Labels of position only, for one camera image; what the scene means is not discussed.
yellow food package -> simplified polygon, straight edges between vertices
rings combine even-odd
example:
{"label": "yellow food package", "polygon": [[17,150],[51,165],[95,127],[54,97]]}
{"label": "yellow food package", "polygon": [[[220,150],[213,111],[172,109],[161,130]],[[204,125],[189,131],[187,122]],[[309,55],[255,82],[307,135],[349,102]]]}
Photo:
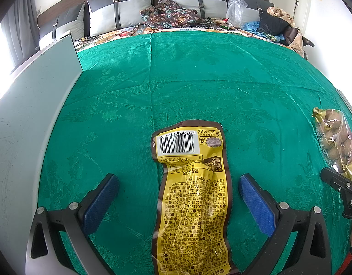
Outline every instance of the yellow food package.
{"label": "yellow food package", "polygon": [[352,181],[352,133],[344,114],[338,110],[313,109],[316,134],[327,164]]}
{"label": "yellow food package", "polygon": [[222,126],[180,122],[153,133],[151,150],[164,167],[152,242],[155,274],[239,274],[226,238],[232,184]]}

screw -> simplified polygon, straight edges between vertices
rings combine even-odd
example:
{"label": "screw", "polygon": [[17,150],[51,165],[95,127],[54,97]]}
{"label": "screw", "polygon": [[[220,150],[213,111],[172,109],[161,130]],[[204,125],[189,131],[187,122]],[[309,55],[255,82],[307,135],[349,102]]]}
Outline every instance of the screw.
{"label": "screw", "polygon": [[320,213],[321,213],[321,208],[320,208],[320,207],[317,207],[317,206],[314,206],[314,207],[313,207],[313,211],[314,211],[316,214],[320,214]]}
{"label": "screw", "polygon": [[79,204],[78,204],[77,202],[72,202],[72,203],[70,203],[70,205],[69,205],[69,209],[70,209],[70,210],[75,210],[75,209],[78,208],[78,206],[79,206]]}
{"label": "screw", "polygon": [[43,207],[39,207],[39,208],[37,208],[36,213],[41,214],[44,210],[45,209]]}
{"label": "screw", "polygon": [[289,205],[286,202],[280,202],[279,207],[281,207],[283,210],[286,210],[289,208]]}

beige cloth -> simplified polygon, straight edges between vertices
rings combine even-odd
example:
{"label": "beige cloth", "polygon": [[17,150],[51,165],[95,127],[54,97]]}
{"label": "beige cloth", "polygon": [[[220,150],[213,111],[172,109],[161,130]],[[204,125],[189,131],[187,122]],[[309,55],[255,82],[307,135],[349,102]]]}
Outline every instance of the beige cloth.
{"label": "beige cloth", "polygon": [[[292,28],[296,28],[294,19],[283,9],[280,9],[278,7],[269,7],[267,9],[267,13],[286,21]],[[294,38],[293,42],[289,45],[289,47],[291,47],[297,54],[304,57],[305,53],[303,51],[303,37],[299,28],[297,36]]]}

green tablecloth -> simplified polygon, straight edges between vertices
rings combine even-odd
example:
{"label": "green tablecloth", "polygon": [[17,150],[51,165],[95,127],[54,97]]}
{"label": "green tablecloth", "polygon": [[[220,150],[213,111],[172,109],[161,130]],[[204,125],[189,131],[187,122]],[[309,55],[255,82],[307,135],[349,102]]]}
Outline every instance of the green tablecloth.
{"label": "green tablecloth", "polygon": [[[239,177],[250,173],[277,201],[294,209],[322,208],[337,270],[351,222],[341,216],[338,193],[319,178],[326,164],[311,114],[314,107],[342,110],[351,129],[352,116],[311,64],[262,40],[198,31],[129,37],[78,56],[83,73],[50,137],[38,204],[64,208],[107,173],[116,174],[119,194],[91,239],[117,275],[153,274],[151,237],[163,172],[151,158],[150,137],[187,119],[217,121],[224,128],[234,263],[244,270],[267,238],[237,190]],[[292,244],[293,239],[276,271]]]}

gray curtain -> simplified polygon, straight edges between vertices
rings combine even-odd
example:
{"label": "gray curtain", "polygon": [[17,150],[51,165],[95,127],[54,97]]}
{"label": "gray curtain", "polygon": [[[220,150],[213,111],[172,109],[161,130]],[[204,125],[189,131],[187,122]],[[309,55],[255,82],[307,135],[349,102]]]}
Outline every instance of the gray curtain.
{"label": "gray curtain", "polygon": [[12,60],[19,66],[38,49],[40,41],[34,0],[16,0],[1,22]]}

